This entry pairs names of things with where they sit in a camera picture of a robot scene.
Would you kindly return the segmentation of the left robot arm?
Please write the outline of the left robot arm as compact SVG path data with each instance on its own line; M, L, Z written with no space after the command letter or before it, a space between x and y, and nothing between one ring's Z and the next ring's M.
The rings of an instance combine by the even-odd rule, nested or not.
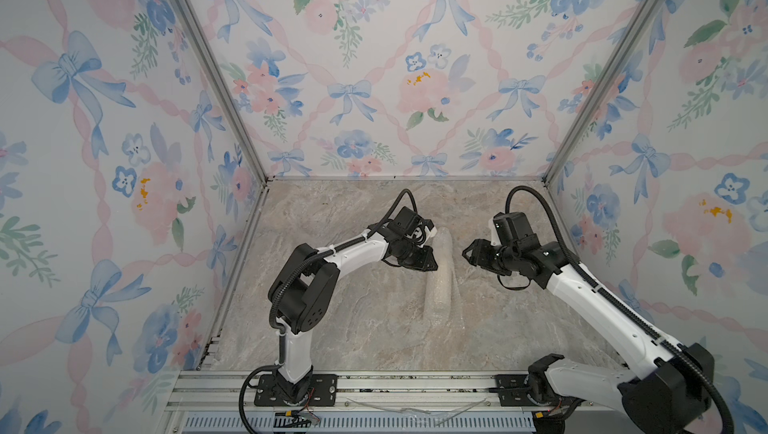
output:
M413 193L402 190L382 218L337 245L297 246L271 285L268 321L279 336L273 368L277 397L298 404L310 393L313 376L312 330L326 315L336 285L369 264L395 260L396 268L416 272L438 269L429 245L434 223L418 212Z

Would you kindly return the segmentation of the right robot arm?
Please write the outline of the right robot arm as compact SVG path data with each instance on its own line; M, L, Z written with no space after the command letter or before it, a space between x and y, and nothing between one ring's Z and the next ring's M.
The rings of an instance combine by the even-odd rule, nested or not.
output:
M598 281L565 245L539 192L513 187L489 226L491 239L474 240L463 258L498 278L518 274L565 302L626 365L611 370L549 354L529 366L524 384L499 386L501 398L524 398L544 408L542 420L557 423L593 402L624 414L644 433L685 433L714 408L721 432L735 432L733 414L714 383L713 355L655 327Z

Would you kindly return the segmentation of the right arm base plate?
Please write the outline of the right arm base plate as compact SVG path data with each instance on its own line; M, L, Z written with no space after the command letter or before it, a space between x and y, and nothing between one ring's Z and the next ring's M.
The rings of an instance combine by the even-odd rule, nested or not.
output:
M534 381L530 384L527 374L497 374L494 383L495 386L489 391L498 396L502 407L540 407L551 410L569 407L576 401L574 397L555 394L546 383Z

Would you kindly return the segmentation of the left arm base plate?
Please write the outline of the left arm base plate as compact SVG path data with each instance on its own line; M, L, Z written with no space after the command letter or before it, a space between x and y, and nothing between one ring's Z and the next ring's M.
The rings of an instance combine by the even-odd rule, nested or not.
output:
M333 407L339 377L335 374L308 373L293 384L279 373L259 378L252 404L256 407Z

